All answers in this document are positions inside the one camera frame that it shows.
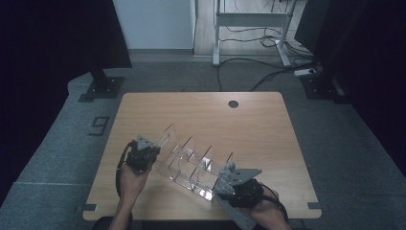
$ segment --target clear acrylic rack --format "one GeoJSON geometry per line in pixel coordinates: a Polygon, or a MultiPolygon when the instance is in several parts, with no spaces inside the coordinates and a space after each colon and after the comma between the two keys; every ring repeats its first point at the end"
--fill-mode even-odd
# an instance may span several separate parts
{"type": "Polygon", "coordinates": [[[224,162],[217,164],[213,161],[213,147],[200,154],[195,150],[192,137],[183,145],[179,143],[174,125],[164,131],[155,145],[161,148],[154,163],[158,173],[207,200],[213,199],[218,174],[232,159],[232,152],[225,155],[224,162]]]}

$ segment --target power strip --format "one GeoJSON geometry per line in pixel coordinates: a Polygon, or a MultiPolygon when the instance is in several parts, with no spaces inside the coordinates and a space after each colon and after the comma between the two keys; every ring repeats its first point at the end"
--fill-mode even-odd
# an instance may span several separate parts
{"type": "Polygon", "coordinates": [[[307,75],[313,75],[315,73],[316,71],[313,68],[310,68],[304,70],[296,70],[293,74],[295,75],[295,77],[304,77],[307,75]]]}

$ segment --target wooden table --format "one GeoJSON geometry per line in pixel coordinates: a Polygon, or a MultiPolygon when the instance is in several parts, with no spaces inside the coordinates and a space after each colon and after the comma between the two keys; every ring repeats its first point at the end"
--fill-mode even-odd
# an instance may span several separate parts
{"type": "MultiPolygon", "coordinates": [[[[213,146],[216,155],[233,152],[238,168],[259,168],[258,181],[280,193],[291,219],[318,218],[318,203],[282,95],[250,93],[128,93],[112,127],[87,204],[85,219],[114,216],[119,198],[115,172],[128,142],[142,134],[155,141],[174,124],[178,138],[193,137],[197,150],[213,146]],[[238,102],[231,108],[229,101],[238,102]]],[[[230,219],[207,201],[156,171],[134,209],[135,219],[230,219]]]]}

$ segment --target gray carpet floor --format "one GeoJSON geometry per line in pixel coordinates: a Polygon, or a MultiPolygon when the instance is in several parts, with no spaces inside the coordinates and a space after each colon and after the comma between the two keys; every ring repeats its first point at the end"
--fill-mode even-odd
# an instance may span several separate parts
{"type": "MultiPolygon", "coordinates": [[[[218,91],[209,59],[132,58],[133,69],[106,70],[125,77],[117,99],[79,103],[92,78],[69,83],[65,105],[0,209],[0,229],[91,229],[81,211],[123,94],[218,91]],[[103,135],[89,135],[101,132],[92,126],[100,117],[109,117],[103,135]]],[[[220,69],[223,91],[249,91],[275,70],[228,62],[220,69]]],[[[350,104],[308,100],[293,73],[257,91],[282,93],[323,210],[317,219],[292,219],[294,229],[406,229],[406,179],[350,104]]],[[[136,222],[133,229],[141,229],[136,222]]]]}

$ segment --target white wall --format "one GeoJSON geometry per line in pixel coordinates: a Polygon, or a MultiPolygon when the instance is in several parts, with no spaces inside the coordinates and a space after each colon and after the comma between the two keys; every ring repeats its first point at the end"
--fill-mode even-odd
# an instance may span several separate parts
{"type": "Polygon", "coordinates": [[[192,49],[194,0],[114,0],[128,49],[192,49]]]}

